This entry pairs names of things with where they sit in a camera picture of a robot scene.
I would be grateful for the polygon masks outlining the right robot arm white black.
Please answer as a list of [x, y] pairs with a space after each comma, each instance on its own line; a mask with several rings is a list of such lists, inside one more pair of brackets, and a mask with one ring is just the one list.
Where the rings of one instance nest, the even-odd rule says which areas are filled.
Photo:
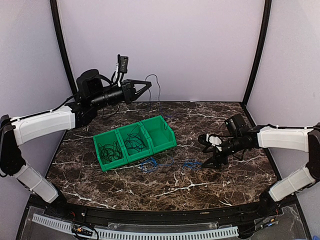
[[203, 164], [204, 168], [220, 169], [228, 164], [229, 156], [251, 149], [282, 149], [308, 154], [307, 163], [289, 176], [268, 187], [255, 205], [255, 213], [266, 217], [289, 195], [309, 188], [320, 181], [320, 126], [256, 125], [250, 127], [240, 114], [227, 120], [228, 135], [202, 134], [198, 142], [203, 153], [212, 153]]

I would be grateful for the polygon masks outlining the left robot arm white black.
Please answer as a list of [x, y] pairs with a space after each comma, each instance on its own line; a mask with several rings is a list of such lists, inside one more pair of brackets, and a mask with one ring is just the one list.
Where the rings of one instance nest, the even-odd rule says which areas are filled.
[[22, 157], [20, 146], [39, 137], [59, 131], [87, 126], [98, 115], [98, 110], [119, 103], [127, 105], [137, 100], [151, 86], [151, 82], [123, 79], [111, 81], [97, 69], [83, 72], [76, 79], [78, 91], [62, 105], [22, 117], [0, 118], [0, 170], [1, 177], [11, 176], [31, 192], [50, 204], [60, 218], [71, 213], [61, 191], [46, 180]]

